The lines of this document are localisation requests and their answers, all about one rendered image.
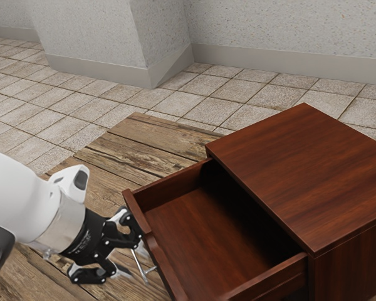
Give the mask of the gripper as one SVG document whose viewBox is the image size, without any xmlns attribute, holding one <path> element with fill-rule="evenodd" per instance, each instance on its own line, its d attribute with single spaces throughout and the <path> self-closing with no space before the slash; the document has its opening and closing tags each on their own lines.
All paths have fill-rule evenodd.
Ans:
<svg viewBox="0 0 376 301">
<path fill-rule="evenodd" d="M 119 232 L 118 224 L 128 226 L 130 232 Z M 121 206 L 110 219 L 86 209 L 77 237 L 61 252 L 74 261 L 67 270 L 69 279 L 76 284 L 105 283 L 117 271 L 116 265 L 108 259 L 112 248 L 137 249 L 142 237 L 141 227 L 126 206 Z"/>
</svg>

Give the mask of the dark red wooden drawer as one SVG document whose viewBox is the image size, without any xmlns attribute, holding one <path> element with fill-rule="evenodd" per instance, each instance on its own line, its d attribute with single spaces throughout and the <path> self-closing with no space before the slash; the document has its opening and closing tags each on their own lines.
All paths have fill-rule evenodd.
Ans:
<svg viewBox="0 0 376 301">
<path fill-rule="evenodd" d="M 173 301 L 309 301 L 306 253 L 215 160 L 123 196 Z"/>
</svg>

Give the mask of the dark red wooden cabinet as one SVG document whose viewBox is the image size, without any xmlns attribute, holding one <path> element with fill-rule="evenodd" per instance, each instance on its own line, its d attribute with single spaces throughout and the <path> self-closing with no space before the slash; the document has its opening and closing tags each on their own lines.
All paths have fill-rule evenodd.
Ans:
<svg viewBox="0 0 376 301">
<path fill-rule="evenodd" d="M 206 145 L 308 254 L 311 301 L 376 295 L 376 141 L 302 103 Z"/>
</svg>

